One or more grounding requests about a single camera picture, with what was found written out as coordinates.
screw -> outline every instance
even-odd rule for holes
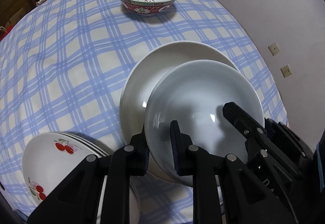
[[[132,152],[134,150],[134,147],[132,145],[127,145],[124,147],[124,151],[126,152]]]
[[[234,154],[228,154],[228,155],[227,155],[227,159],[228,159],[230,162],[233,162],[233,161],[236,161],[237,156],[235,156]]]
[[[196,152],[199,149],[199,147],[197,145],[192,144],[188,147],[188,149],[192,152]]]
[[[96,155],[90,154],[86,157],[87,162],[93,162],[96,160]]]
[[[268,153],[266,152],[266,150],[261,150],[261,155],[263,156],[263,157],[267,157],[268,156]]]

white wall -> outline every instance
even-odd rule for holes
[[[313,149],[325,128],[324,0],[218,0],[238,20],[274,76],[290,127]],[[280,53],[268,46],[277,42]],[[280,68],[289,64],[292,75]]]

wall switch plate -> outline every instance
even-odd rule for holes
[[[269,46],[269,49],[272,53],[273,56],[275,56],[276,54],[280,53],[280,48],[277,45],[277,43],[273,43]]]
[[[285,67],[281,67],[281,72],[285,78],[292,74],[289,65],[286,65]]]

red cherry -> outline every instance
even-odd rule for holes
[[[63,146],[63,144],[57,142],[57,143],[55,144],[55,146],[56,146],[56,148],[58,148],[60,151],[64,151],[64,146]]]
[[[46,199],[46,196],[44,193],[39,193],[38,196],[40,197],[41,200]]]
[[[39,193],[42,193],[44,191],[43,187],[41,186],[36,186],[36,190],[39,192]]]
[[[65,150],[69,153],[69,154],[73,154],[74,153],[74,150],[72,149],[72,147],[66,145],[64,146]]]

tablecloth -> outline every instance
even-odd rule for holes
[[[35,205],[24,183],[22,155],[42,132],[82,132],[116,150],[124,145],[121,90],[144,55],[174,40],[209,44],[254,86],[265,117],[286,123],[272,75],[236,19],[216,0],[177,0],[141,17],[119,0],[49,0],[0,42],[0,181],[27,215]],[[140,223],[192,220],[192,189],[147,175],[134,178]]]

